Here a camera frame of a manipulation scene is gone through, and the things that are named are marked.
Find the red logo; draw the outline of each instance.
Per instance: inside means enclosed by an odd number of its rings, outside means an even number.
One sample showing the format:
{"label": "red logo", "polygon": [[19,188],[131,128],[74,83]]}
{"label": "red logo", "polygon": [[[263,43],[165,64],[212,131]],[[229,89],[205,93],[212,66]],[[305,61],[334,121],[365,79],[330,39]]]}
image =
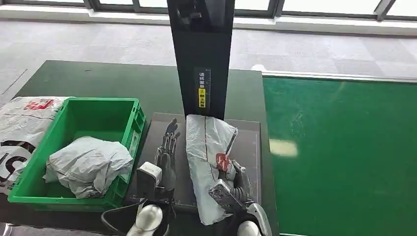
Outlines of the red logo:
{"label": "red logo", "polygon": [[226,154],[218,153],[216,154],[216,163],[217,169],[227,171],[227,167],[230,165],[230,160],[226,157]]}
{"label": "red logo", "polygon": [[39,103],[37,103],[37,102],[33,102],[33,101],[30,101],[24,108],[23,108],[23,110],[27,110],[27,109],[30,109],[30,110],[34,110],[34,111],[36,111],[36,110],[39,110],[39,109],[41,109],[41,110],[44,110],[44,109],[46,109],[47,107],[49,107],[49,106],[51,106],[53,103],[54,103],[54,101],[52,100],[52,99],[47,99],[47,100],[45,100],[45,101],[41,101],[41,102],[44,102],[44,104],[39,104]]}

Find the green table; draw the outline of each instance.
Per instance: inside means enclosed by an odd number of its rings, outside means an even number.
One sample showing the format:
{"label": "green table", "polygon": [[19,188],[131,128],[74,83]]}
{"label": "green table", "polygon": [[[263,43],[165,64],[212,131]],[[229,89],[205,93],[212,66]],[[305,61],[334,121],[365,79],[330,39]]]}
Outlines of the green table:
{"label": "green table", "polygon": [[[226,118],[261,123],[263,206],[274,232],[279,220],[280,232],[309,236],[417,235],[414,81],[262,76],[230,72]],[[17,95],[137,97],[148,118],[183,112],[175,67],[47,61]],[[36,212],[3,195],[0,207],[0,222],[108,232],[99,213]],[[215,235],[196,216],[178,221],[194,227],[171,235]]]}
{"label": "green table", "polygon": [[[228,84],[225,118],[261,124],[262,205],[277,232],[262,76],[256,71],[232,70]],[[46,61],[16,96],[133,97],[139,99],[147,118],[153,112],[183,114],[177,69],[169,66]],[[33,211],[9,204],[4,196],[0,196],[0,207],[0,222],[108,233],[100,213]],[[216,229],[204,228],[196,215],[179,214],[173,226],[171,235],[217,234]]]}
{"label": "green table", "polygon": [[264,74],[280,232],[417,235],[413,82]]}

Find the metal bracket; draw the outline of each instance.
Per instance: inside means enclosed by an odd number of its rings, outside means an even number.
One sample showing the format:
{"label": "metal bracket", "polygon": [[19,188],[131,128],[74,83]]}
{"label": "metal bracket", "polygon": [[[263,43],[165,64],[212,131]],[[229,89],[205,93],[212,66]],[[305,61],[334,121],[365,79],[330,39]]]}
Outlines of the metal bracket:
{"label": "metal bracket", "polygon": [[394,5],[396,0],[380,0],[377,7],[374,10],[374,14],[377,15],[377,21],[384,20],[385,16]]}

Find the white packaging bag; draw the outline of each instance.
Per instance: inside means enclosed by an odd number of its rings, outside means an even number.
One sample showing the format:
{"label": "white packaging bag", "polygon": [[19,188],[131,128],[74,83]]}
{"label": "white packaging bag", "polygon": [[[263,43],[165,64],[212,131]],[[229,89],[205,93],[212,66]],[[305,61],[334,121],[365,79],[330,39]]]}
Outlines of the white packaging bag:
{"label": "white packaging bag", "polygon": [[186,120],[186,153],[198,213],[201,223],[211,225],[229,216],[209,190],[216,184],[219,170],[234,179],[236,172],[228,156],[238,129],[213,117],[188,115]]}
{"label": "white packaging bag", "polygon": [[132,167],[133,158],[119,142],[84,136],[49,156],[43,178],[46,183],[59,181],[78,199],[99,198]]}
{"label": "white packaging bag", "polygon": [[66,97],[16,97],[0,109],[0,192],[9,194]]}

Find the white plastic bag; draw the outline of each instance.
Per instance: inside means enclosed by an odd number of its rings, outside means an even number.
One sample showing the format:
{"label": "white plastic bag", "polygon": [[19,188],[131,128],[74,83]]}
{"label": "white plastic bag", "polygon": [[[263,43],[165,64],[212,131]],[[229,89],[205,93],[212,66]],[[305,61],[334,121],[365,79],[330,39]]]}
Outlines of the white plastic bag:
{"label": "white plastic bag", "polygon": [[238,129],[228,123],[199,115],[187,116],[186,152],[201,223],[211,225],[226,218],[225,210],[209,195],[219,176],[226,171],[234,179],[229,152]]}
{"label": "white plastic bag", "polygon": [[133,158],[119,142],[85,136],[50,155],[43,178],[47,183],[59,181],[78,199],[99,198],[132,166]]}
{"label": "white plastic bag", "polygon": [[0,109],[0,193],[9,194],[66,97],[16,97]]}

